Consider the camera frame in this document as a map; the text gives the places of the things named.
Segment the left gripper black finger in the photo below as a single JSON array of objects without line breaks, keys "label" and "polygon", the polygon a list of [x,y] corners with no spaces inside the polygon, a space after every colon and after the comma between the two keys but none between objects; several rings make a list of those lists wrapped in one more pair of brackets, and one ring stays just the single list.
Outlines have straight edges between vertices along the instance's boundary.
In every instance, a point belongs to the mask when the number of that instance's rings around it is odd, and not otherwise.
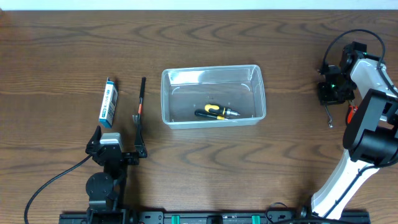
[{"label": "left gripper black finger", "polygon": [[102,136],[101,127],[97,126],[94,134],[86,145],[86,152],[96,152],[100,146],[100,139]]},{"label": "left gripper black finger", "polygon": [[136,138],[134,141],[134,147],[136,152],[138,153],[140,158],[147,157],[147,149],[142,137],[142,125],[139,119],[134,120],[134,124],[136,126]]}]

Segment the slim black yellow screwdriver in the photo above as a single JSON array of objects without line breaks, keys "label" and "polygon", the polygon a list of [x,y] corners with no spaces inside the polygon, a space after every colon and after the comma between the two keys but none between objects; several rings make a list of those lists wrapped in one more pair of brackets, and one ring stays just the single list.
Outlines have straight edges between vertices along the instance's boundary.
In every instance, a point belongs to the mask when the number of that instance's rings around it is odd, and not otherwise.
[{"label": "slim black yellow screwdriver", "polygon": [[217,120],[228,120],[224,116],[220,116],[218,114],[213,114],[209,113],[205,110],[197,109],[194,112],[195,116],[203,117],[203,118],[211,118],[211,119],[217,119]]}]

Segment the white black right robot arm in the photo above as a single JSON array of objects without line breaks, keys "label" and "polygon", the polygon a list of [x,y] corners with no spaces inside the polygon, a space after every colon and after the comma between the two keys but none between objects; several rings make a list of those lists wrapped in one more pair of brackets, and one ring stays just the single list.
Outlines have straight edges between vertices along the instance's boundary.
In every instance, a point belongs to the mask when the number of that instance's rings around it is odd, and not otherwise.
[{"label": "white black right robot arm", "polygon": [[323,187],[311,197],[308,214],[337,220],[352,196],[379,169],[397,163],[397,89],[381,57],[352,42],[338,66],[323,63],[318,99],[324,107],[348,102],[343,155]]}]

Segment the silver combination wrench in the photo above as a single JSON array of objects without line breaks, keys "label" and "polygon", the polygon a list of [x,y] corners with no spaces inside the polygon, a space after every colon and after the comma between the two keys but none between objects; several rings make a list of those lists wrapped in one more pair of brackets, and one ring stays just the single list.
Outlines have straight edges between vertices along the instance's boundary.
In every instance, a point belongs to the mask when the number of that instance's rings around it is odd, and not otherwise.
[{"label": "silver combination wrench", "polygon": [[330,110],[328,109],[328,106],[325,105],[324,107],[325,107],[326,114],[328,116],[328,127],[330,129],[332,129],[333,128],[333,117],[332,117],[332,115],[330,113]]}]

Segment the stubby yellow black screwdriver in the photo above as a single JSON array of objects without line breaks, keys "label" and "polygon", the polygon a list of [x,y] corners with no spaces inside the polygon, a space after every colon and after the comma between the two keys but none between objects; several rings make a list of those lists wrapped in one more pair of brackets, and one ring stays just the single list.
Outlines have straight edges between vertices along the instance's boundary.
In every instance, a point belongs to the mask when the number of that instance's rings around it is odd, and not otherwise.
[{"label": "stubby yellow black screwdriver", "polygon": [[216,104],[205,105],[205,111],[208,113],[213,113],[213,114],[217,114],[220,116],[240,116],[240,114],[237,111],[234,111],[231,108],[216,105]]}]

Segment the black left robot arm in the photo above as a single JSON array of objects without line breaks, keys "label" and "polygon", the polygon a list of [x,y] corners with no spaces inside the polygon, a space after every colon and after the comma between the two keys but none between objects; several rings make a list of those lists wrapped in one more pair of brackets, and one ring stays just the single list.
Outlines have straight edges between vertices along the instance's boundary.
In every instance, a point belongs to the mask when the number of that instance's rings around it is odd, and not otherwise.
[{"label": "black left robot arm", "polygon": [[89,196],[88,223],[138,223],[134,210],[123,205],[127,181],[127,167],[139,164],[147,157],[142,138],[141,117],[134,116],[136,137],[134,152],[122,152],[123,144],[119,133],[102,133],[98,126],[86,145],[85,152],[101,167],[102,172],[93,174],[86,183]]}]

